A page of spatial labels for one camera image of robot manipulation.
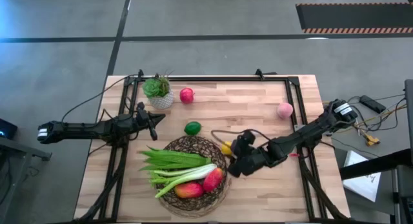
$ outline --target gray floor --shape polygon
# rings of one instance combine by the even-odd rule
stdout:
[[[0,0],[0,37],[115,36],[125,0]],[[190,34],[301,34],[296,3],[405,2],[405,0],[132,0],[124,36]],[[331,39],[122,43],[115,75],[174,74],[317,75],[328,101],[366,94],[403,93],[413,78],[413,39]],[[53,152],[41,172],[26,180],[11,223],[50,223],[72,218],[89,141],[40,145],[37,126],[61,116],[101,91],[113,43],[0,43],[0,118],[19,126],[16,139]],[[385,100],[393,105],[399,98]],[[93,121],[99,100],[67,121]],[[361,107],[366,117],[374,113]],[[389,118],[385,126],[392,126]],[[381,144],[367,148],[353,131],[345,143],[377,155],[408,147],[406,112],[399,126],[377,132]],[[346,146],[334,143],[338,148]],[[350,203],[356,219],[388,223],[386,215]]]

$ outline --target wicker basket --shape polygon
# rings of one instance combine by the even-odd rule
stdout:
[[[184,218],[199,218],[212,212],[225,198],[231,184],[230,176],[227,174],[227,162],[218,146],[211,140],[197,136],[184,136],[169,143],[165,150],[176,150],[187,153],[199,154],[211,158],[224,171],[224,179],[212,192],[206,192],[198,198],[179,198],[174,190],[168,191],[161,196],[159,201],[171,213]],[[156,189],[164,187],[157,184]]]

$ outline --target potted plant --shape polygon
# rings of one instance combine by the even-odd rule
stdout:
[[[174,102],[174,93],[165,76],[156,74],[154,78],[147,79],[143,84],[143,92],[154,108],[165,109]]]

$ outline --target mango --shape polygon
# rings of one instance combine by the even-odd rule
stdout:
[[[202,196],[204,191],[199,183],[189,182],[176,185],[175,193],[180,198],[197,198]]]
[[[218,187],[220,182],[224,179],[224,172],[220,168],[216,168],[209,175],[206,176],[203,188],[205,192],[211,192]]]

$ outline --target red apple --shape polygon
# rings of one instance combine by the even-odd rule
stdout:
[[[194,101],[194,91],[191,88],[184,88],[179,93],[182,103],[190,104]]]

